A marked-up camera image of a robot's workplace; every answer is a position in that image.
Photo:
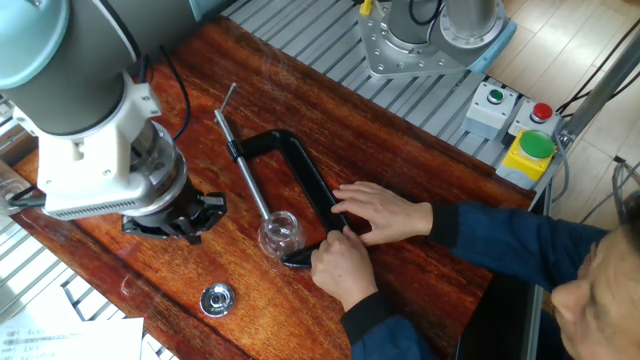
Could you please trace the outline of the person's left hand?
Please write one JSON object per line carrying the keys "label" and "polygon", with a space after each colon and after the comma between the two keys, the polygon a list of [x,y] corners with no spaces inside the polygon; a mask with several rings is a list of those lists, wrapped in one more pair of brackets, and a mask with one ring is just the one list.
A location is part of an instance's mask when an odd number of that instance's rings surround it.
{"label": "person's left hand", "polygon": [[378,291],[368,252],[348,226],[330,231],[312,252],[311,277],[345,312]]}

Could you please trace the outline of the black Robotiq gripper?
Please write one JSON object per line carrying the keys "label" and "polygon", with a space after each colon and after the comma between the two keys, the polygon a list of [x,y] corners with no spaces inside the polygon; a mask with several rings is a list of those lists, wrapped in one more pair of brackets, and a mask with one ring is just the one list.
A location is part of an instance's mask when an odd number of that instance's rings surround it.
{"label": "black Robotiq gripper", "polygon": [[202,195],[189,178],[175,198],[149,215],[123,216],[125,234],[167,240],[184,239],[190,245],[202,243],[200,235],[205,227],[205,213],[219,221],[227,213],[226,197],[222,192]]}

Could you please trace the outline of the person's right hand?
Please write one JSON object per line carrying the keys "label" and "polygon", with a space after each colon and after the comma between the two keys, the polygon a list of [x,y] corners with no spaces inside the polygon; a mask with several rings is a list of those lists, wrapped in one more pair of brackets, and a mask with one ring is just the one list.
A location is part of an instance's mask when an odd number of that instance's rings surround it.
{"label": "person's right hand", "polygon": [[434,223],[428,202],[413,203],[380,185],[358,181],[333,191],[339,200],[333,213],[350,213],[366,220],[371,230],[360,236],[367,246],[428,236]]}

